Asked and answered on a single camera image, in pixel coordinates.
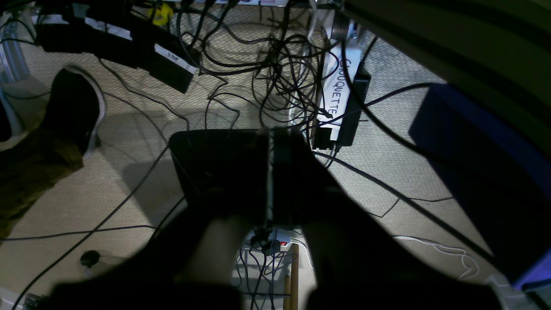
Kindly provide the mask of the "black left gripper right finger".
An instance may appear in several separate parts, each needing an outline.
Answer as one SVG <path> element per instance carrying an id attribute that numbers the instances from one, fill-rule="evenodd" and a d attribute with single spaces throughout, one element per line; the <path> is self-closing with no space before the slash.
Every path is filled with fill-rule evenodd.
<path id="1" fill-rule="evenodd" d="M 354 202 L 290 129 L 273 132 L 274 216 L 302 229 L 317 281 L 309 310 L 418 307 L 430 273 Z"/>

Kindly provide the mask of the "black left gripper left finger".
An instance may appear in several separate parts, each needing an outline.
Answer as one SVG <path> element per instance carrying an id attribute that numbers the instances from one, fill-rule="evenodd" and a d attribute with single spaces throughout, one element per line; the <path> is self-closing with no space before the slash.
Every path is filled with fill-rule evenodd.
<path id="1" fill-rule="evenodd" d="M 240 310 L 232 285 L 247 235 L 267 222 L 270 133 L 174 133 L 171 157 L 186 208 L 169 224 L 169 279 L 197 310 Z"/>

